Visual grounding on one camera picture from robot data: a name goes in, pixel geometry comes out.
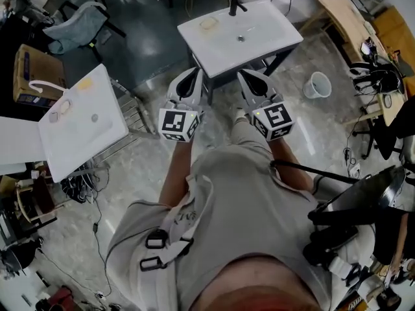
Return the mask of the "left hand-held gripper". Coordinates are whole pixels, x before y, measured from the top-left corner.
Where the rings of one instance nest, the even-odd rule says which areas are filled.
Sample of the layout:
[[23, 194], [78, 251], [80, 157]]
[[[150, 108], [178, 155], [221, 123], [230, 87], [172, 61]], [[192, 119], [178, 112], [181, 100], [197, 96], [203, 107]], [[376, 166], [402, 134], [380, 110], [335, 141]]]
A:
[[203, 77], [201, 68], [192, 67], [169, 84], [168, 100], [160, 108], [158, 119], [158, 131], [164, 139], [176, 142], [193, 140], [204, 117], [200, 105]]

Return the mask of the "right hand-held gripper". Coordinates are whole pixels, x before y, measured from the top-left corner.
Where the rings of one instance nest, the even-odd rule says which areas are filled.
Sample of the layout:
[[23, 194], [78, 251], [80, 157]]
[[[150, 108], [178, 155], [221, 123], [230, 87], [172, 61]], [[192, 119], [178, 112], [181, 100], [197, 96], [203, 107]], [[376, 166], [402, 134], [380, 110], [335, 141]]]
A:
[[271, 79], [251, 69], [240, 69], [237, 77], [252, 126], [267, 141], [290, 134], [294, 126], [291, 110], [277, 95]]

